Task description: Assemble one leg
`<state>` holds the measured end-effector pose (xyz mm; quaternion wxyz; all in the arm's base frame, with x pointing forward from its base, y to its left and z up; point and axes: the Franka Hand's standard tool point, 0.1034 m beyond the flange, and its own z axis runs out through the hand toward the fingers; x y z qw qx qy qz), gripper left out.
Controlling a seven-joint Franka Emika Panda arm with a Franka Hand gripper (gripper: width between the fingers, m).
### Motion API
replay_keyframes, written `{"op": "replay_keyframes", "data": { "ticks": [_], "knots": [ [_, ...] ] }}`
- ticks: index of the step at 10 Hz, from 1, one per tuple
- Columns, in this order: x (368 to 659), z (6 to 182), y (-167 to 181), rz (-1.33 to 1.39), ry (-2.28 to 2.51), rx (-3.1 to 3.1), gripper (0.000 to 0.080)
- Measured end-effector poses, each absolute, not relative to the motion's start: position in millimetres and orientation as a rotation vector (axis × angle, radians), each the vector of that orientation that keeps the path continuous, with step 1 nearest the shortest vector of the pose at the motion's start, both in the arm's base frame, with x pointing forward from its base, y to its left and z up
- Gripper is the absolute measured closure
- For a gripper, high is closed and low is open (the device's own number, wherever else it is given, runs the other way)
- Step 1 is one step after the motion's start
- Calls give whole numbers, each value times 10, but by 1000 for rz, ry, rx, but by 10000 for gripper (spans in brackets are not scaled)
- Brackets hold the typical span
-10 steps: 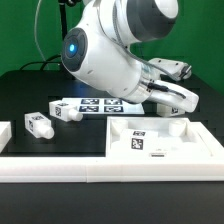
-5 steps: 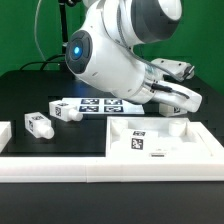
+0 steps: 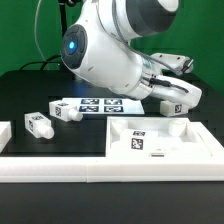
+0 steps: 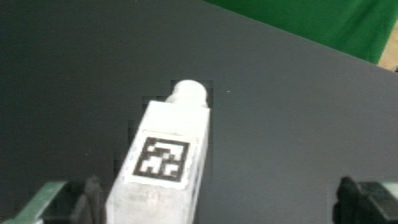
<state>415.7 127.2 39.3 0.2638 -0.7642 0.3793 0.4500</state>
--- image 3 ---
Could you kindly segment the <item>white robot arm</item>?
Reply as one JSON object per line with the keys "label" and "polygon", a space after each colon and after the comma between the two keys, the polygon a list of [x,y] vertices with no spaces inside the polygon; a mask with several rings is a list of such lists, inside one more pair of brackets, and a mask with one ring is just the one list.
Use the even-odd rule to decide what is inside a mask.
{"label": "white robot arm", "polygon": [[169,29],[179,0],[83,0],[81,14],[62,41],[65,66],[93,85],[133,100],[148,96],[194,108],[202,91],[180,76],[193,61],[186,56],[153,54],[131,48],[130,41]]}

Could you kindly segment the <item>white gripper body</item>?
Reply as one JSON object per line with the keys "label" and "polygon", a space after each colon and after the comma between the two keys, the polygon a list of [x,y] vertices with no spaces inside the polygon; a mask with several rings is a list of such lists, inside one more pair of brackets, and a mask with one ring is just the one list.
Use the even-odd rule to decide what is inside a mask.
{"label": "white gripper body", "polygon": [[200,88],[181,79],[163,75],[150,78],[149,87],[152,89],[151,97],[184,104],[190,108],[196,107],[202,96]]}

